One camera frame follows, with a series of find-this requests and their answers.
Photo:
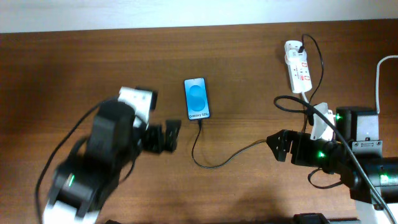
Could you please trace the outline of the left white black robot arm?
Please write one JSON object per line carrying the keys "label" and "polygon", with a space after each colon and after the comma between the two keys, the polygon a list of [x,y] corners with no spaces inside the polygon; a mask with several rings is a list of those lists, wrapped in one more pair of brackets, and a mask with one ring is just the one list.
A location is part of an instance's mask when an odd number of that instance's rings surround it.
{"label": "left white black robot arm", "polygon": [[143,151],[172,153],[182,122],[169,119],[166,129],[149,124],[157,92],[122,87],[84,114],[95,112],[91,133],[74,144],[55,169],[40,223],[95,223],[108,199],[124,182],[121,171]]}

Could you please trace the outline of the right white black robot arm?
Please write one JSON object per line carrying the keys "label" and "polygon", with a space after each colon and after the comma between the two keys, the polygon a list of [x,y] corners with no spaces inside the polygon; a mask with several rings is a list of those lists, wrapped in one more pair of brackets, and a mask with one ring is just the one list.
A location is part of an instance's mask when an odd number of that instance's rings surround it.
{"label": "right white black robot arm", "polygon": [[397,158],[382,155],[377,112],[363,107],[332,112],[326,103],[314,108],[311,133],[283,129],[267,137],[276,160],[284,162],[291,153],[293,165],[338,174],[337,184],[349,188],[363,223],[387,223],[384,211],[396,217]]}

